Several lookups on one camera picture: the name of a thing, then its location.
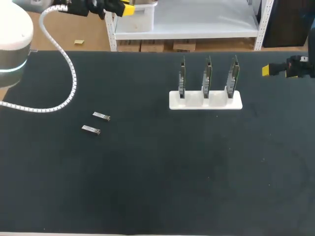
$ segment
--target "yellow object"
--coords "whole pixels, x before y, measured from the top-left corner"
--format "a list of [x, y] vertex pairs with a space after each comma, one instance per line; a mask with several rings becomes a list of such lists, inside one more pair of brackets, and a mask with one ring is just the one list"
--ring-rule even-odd
[[262, 76], [269, 76], [269, 65], [262, 68]]
[[125, 4], [123, 16], [132, 16], [134, 14], [135, 7], [132, 5]]
[[83, 44], [84, 43], [84, 40], [75, 40], [74, 41], [74, 44]]

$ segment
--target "black table mat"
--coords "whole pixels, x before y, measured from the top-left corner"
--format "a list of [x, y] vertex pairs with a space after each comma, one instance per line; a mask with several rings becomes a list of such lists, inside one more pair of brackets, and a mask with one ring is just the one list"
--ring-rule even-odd
[[[315, 81], [261, 76], [292, 52], [236, 54], [242, 110], [172, 111], [182, 56], [195, 90], [209, 54], [69, 53], [67, 107], [0, 108], [0, 232], [314, 235]], [[210, 55], [223, 89], [235, 53]], [[31, 54], [5, 101], [55, 106], [70, 76], [58, 52]]]

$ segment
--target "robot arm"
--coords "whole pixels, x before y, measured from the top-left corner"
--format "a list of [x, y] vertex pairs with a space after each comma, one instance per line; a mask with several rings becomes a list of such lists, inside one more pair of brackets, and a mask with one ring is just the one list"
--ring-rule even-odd
[[309, 75], [315, 78], [315, 21], [310, 29], [308, 37], [309, 56], [291, 56], [284, 63], [270, 63], [262, 69], [263, 76], [279, 75], [285, 71], [287, 78], [303, 78]]
[[87, 16], [89, 12], [99, 15], [103, 20], [105, 12], [116, 13], [117, 16], [134, 14], [134, 6], [128, 0], [12, 0], [26, 11], [42, 13], [52, 5], [67, 5], [70, 14]]

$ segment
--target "white metal shelf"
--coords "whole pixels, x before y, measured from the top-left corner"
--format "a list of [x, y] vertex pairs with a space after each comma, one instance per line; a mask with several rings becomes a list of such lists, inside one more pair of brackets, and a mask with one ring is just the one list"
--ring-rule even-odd
[[117, 40], [257, 37], [258, 25], [247, 0], [160, 0], [154, 30], [129, 33], [119, 18]]

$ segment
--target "metal bracket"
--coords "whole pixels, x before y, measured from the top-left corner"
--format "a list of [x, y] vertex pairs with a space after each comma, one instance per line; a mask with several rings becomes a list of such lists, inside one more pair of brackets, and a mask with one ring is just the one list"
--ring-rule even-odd
[[261, 50], [273, 4], [274, 0], [261, 0], [261, 19], [258, 29], [258, 35], [255, 41], [255, 51]]
[[111, 12], [105, 12], [105, 22], [107, 27], [107, 34], [109, 39], [110, 51], [116, 52], [117, 51], [117, 42], [115, 36], [115, 27], [117, 24], [117, 16], [115, 15], [115, 25], [113, 23], [113, 14]]

